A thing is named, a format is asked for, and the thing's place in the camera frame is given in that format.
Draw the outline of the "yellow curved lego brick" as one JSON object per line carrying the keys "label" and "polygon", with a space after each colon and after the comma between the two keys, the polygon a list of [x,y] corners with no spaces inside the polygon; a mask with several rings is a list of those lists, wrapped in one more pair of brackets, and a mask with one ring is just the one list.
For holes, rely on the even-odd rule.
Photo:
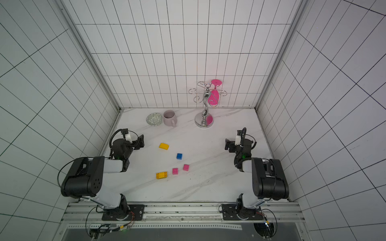
{"label": "yellow curved lego brick", "polygon": [[159,148],[163,149],[163,150],[168,150],[169,149],[169,145],[165,144],[165,143],[160,143]]}

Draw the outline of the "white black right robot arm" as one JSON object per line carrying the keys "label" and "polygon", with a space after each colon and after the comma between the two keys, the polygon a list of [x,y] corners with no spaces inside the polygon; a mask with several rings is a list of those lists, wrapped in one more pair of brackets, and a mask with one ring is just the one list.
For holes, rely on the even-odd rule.
{"label": "white black right robot arm", "polygon": [[257,203],[246,207],[243,194],[240,194],[234,208],[226,211],[226,206],[222,206],[224,219],[262,220],[264,215],[259,207],[264,202],[289,197],[289,187],[280,160],[252,157],[251,151],[255,146],[254,140],[225,140],[225,150],[235,154],[234,166],[240,172],[251,173],[252,191],[257,197]]}

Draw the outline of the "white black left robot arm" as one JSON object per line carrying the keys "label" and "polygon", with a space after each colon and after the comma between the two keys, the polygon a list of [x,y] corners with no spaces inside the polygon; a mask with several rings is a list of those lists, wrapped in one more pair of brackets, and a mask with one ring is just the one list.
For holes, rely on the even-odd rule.
{"label": "white black left robot arm", "polygon": [[111,156],[80,157],[71,167],[61,184],[65,197],[88,198],[103,209],[103,221],[140,221],[144,205],[129,205],[123,194],[103,184],[104,174],[123,173],[129,167],[129,157],[134,150],[144,147],[144,136],[135,141],[117,139],[111,144]]}

